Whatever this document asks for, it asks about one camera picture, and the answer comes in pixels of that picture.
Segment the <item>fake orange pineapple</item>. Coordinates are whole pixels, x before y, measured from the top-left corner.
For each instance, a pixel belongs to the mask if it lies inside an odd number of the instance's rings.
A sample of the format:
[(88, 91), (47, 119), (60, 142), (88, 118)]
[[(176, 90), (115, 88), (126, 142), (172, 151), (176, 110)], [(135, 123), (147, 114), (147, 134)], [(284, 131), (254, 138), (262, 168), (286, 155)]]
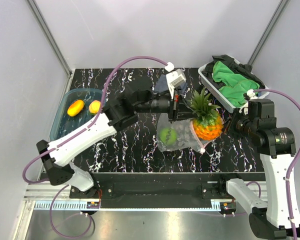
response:
[(194, 114), (192, 126), (196, 136), (204, 141), (213, 141), (223, 132), (223, 119), (218, 112), (219, 105), (213, 104), (211, 94), (203, 87), (200, 92), (194, 91), (190, 101)]

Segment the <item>clear zip top bag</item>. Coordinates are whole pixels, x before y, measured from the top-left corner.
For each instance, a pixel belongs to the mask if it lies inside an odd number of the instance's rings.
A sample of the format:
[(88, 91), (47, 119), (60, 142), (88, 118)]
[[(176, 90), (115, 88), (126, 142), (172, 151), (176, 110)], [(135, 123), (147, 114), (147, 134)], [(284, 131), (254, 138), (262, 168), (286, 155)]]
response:
[[(159, 134), (164, 128), (172, 128), (176, 131), (177, 140), (175, 144), (165, 145), (161, 142)], [(206, 151), (207, 145), (212, 142), (212, 140), (201, 140), (196, 136), (191, 119), (170, 122), (166, 113), (162, 113), (158, 118), (156, 135), (158, 141), (157, 146), (161, 152), (173, 152), (191, 148), (194, 151), (203, 154)]]

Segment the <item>fake peach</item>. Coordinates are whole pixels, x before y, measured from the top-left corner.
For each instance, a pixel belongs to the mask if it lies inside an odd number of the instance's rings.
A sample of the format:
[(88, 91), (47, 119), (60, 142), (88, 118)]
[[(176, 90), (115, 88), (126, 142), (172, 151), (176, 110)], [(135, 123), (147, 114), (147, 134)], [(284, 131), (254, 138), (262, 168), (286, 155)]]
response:
[(94, 100), (90, 103), (88, 110), (92, 115), (96, 115), (101, 108), (101, 102), (98, 100)]

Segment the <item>fake yellow mango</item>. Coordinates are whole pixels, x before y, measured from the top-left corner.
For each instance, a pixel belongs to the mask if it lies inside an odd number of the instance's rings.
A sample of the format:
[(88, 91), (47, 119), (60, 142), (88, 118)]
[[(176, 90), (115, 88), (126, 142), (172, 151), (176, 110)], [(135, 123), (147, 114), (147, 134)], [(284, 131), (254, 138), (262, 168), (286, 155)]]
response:
[(75, 117), (78, 115), (84, 108), (85, 102), (81, 99), (74, 101), (67, 109), (67, 115), (70, 117)]

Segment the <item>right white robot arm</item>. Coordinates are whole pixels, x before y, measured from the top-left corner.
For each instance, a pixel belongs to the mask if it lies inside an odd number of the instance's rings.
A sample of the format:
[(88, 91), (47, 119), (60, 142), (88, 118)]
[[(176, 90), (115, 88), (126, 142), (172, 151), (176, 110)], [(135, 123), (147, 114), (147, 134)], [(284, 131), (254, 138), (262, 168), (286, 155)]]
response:
[(289, 166), (296, 155), (295, 136), (287, 127), (276, 126), (275, 104), (269, 99), (248, 101), (247, 114), (235, 110), (226, 133), (247, 137), (256, 147), (264, 168), (267, 201), (261, 200), (244, 180), (234, 174), (223, 177), (218, 195), (230, 196), (248, 214), (249, 225), (259, 239), (300, 239), (300, 213)]

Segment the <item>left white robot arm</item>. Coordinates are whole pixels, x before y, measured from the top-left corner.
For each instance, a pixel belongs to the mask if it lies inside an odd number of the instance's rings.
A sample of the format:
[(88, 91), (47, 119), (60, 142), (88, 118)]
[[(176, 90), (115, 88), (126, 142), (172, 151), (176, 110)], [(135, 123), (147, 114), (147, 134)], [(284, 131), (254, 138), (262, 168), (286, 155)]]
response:
[(173, 93), (126, 90), (71, 133), (55, 141), (41, 140), (36, 144), (50, 184), (68, 184), (85, 197), (93, 198), (98, 193), (96, 181), (91, 173), (74, 165), (72, 159), (95, 143), (135, 124), (139, 113), (165, 113), (170, 122), (194, 118), (193, 110), (177, 90)]

